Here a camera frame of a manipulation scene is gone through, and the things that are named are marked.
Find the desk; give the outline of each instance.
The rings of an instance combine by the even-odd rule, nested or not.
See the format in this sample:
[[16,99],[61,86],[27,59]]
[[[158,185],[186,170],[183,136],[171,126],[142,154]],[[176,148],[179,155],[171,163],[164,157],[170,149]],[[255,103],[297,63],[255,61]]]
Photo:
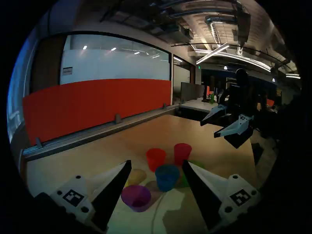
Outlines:
[[[146,172],[145,185],[155,181],[145,153],[159,147],[173,163],[174,145],[188,143],[197,160],[213,173],[228,178],[237,173],[257,187],[254,158],[250,141],[235,149],[223,138],[213,138],[221,127],[172,115],[163,115],[135,127],[96,141],[27,163],[27,183],[32,195],[52,193],[75,175],[91,177],[130,159],[132,169]],[[190,188],[173,189],[145,212],[135,213],[119,198],[108,223],[110,233],[207,233],[201,213]]]
[[218,104],[215,102],[213,104],[202,102],[202,97],[198,98],[197,100],[191,100],[187,103],[183,103],[180,105],[180,108],[187,108],[187,109],[193,109],[193,110],[199,110],[202,112],[209,113],[211,109]]

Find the fluorescent light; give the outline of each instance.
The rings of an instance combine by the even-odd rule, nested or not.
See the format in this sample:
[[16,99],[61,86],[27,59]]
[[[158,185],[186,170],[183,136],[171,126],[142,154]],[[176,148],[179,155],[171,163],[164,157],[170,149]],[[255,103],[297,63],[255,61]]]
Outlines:
[[[210,54],[212,53],[211,50],[200,50],[200,49],[197,49],[196,50],[196,53],[207,53],[207,54]],[[240,61],[244,61],[244,62],[247,62],[247,63],[250,63],[250,64],[253,64],[255,66],[258,66],[268,72],[271,71],[271,67],[264,64],[263,62],[259,62],[257,60],[254,60],[254,59],[251,59],[251,58],[246,58],[244,56],[238,56],[238,55],[232,55],[232,54],[229,54],[229,53],[224,53],[224,52],[219,52],[216,54],[217,56],[223,56],[223,57],[229,57],[229,58],[233,58],[233,59],[238,59]]]
[[193,45],[190,45],[190,46],[193,48],[193,50],[196,50],[195,46],[193,46]]
[[196,64],[199,64],[203,61],[205,61],[206,59],[210,58],[211,56],[214,56],[215,54],[217,54],[218,52],[221,52],[222,50],[225,50],[226,48],[230,47],[229,44],[225,43],[223,45],[221,45],[219,48],[213,50],[212,52],[210,52],[209,54],[205,55],[204,57],[202,57],[201,59],[199,59]]
[[177,58],[177,57],[173,57],[175,60],[179,61],[179,62],[183,62],[181,59]]
[[300,79],[300,76],[288,76],[287,74],[286,74],[286,77]]
[[286,74],[286,77],[300,79],[300,75],[299,75],[299,74],[287,73],[287,74]]

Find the red wall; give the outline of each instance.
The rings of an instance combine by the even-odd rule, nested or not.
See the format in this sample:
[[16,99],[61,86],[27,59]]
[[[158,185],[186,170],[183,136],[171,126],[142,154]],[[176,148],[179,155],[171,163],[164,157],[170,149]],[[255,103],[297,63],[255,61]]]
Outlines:
[[170,105],[171,81],[91,80],[58,85],[23,99],[26,130],[32,145],[79,130]]

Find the person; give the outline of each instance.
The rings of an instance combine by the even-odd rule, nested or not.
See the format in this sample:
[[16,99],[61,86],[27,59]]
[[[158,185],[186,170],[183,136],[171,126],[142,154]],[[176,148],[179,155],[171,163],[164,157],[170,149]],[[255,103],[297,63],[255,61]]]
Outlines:
[[252,116],[257,110],[257,95],[250,83],[248,72],[240,68],[235,73],[237,85],[230,85],[220,97],[219,104],[227,105],[229,110],[238,115],[244,113]]
[[219,103],[220,97],[222,96],[222,94],[223,94],[223,88],[221,85],[221,81],[219,80],[217,86],[214,89],[214,95],[217,97],[217,103]]

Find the glass wall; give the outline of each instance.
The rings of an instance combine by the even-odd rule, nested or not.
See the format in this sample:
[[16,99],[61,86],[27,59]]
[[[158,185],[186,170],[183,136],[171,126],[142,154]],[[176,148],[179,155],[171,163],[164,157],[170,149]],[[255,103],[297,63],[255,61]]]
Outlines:
[[117,37],[68,36],[60,84],[100,79],[169,80],[169,53]]

